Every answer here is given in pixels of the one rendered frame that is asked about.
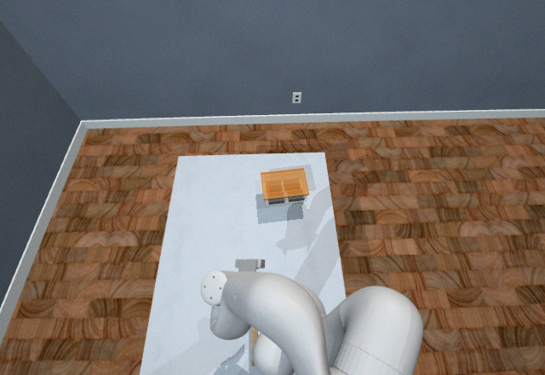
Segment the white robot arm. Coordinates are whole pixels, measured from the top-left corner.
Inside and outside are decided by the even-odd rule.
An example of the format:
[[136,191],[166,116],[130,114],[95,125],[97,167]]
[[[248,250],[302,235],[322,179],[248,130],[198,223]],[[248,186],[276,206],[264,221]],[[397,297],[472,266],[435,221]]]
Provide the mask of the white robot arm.
[[253,326],[258,338],[252,357],[262,375],[413,375],[423,323],[403,294],[368,286],[326,314],[307,287],[281,274],[256,272],[265,268],[264,259],[236,259],[235,268],[204,276],[210,330],[233,340]]

